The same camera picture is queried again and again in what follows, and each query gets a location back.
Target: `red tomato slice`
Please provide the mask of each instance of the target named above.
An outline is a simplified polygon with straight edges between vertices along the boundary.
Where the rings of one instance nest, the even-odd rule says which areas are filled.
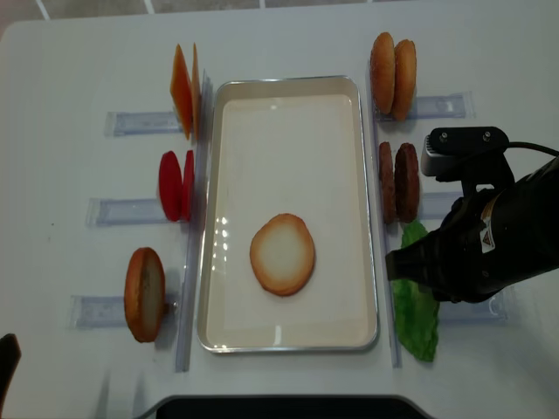
[[[186,153],[186,162],[184,163],[184,182],[183,182],[183,219],[190,221],[192,196],[194,195],[194,152],[189,150]]]
[[[181,217],[182,191],[181,167],[175,153],[169,151],[162,156],[159,165],[159,197],[163,212],[170,221]]]

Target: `white table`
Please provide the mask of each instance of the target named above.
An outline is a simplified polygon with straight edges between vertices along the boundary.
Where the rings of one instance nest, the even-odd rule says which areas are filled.
[[[176,43],[191,62],[188,45],[197,42],[215,87],[346,74],[366,97],[369,51],[388,30],[396,41],[416,42],[418,94],[472,90],[480,125],[502,128],[511,141],[557,147],[558,12],[551,2],[396,2],[9,28],[0,43],[0,335],[16,333],[23,358],[4,415],[140,416],[176,396],[307,394],[399,395],[436,417],[555,416],[557,273],[517,286],[517,326],[441,330],[432,366],[404,353],[402,368],[393,369],[376,216],[380,334],[365,353],[216,356],[194,339],[191,370],[174,374],[176,343],[139,345],[126,328],[84,332],[66,323],[70,295],[122,293],[139,246],[158,251],[174,287],[183,276],[177,226],[85,226],[90,197],[154,196],[159,156],[169,149],[184,155],[188,147],[181,135],[102,133],[107,111],[171,108]],[[517,177],[548,159],[529,151],[507,157]]]

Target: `brown patty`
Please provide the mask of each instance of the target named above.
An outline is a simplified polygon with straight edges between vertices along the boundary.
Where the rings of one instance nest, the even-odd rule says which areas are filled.
[[[418,216],[418,156],[413,145],[405,142],[396,154],[396,211],[400,221],[411,223]]]
[[[381,186],[383,188],[383,217],[386,224],[396,220],[396,197],[394,188],[394,171],[392,168],[392,150],[388,142],[378,146],[378,164]]]

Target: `lettuce leaf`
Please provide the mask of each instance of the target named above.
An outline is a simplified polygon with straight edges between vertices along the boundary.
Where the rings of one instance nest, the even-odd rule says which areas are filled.
[[[402,247],[409,246],[427,235],[418,221],[406,225]],[[420,361],[432,362],[438,343],[438,306],[430,292],[421,292],[409,279],[392,282],[396,333],[400,343]]]

